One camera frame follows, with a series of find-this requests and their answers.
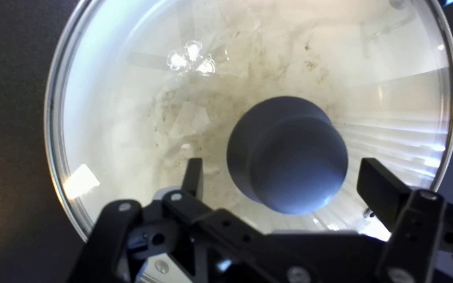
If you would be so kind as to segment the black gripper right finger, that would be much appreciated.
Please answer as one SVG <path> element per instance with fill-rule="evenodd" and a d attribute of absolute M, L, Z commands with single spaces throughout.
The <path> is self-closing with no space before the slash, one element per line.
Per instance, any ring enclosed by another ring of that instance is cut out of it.
<path fill-rule="evenodd" d="M 405 206 L 412 189 L 377 159 L 364 157 L 360 162 L 357 193 L 388 231 L 407 226 Z"/>

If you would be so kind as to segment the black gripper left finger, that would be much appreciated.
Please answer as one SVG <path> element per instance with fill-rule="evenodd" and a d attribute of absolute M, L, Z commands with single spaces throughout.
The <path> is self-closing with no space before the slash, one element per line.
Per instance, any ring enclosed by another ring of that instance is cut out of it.
<path fill-rule="evenodd" d="M 196 198 L 202 195 L 202 160 L 199 157 L 187 160 L 180 189 Z"/>

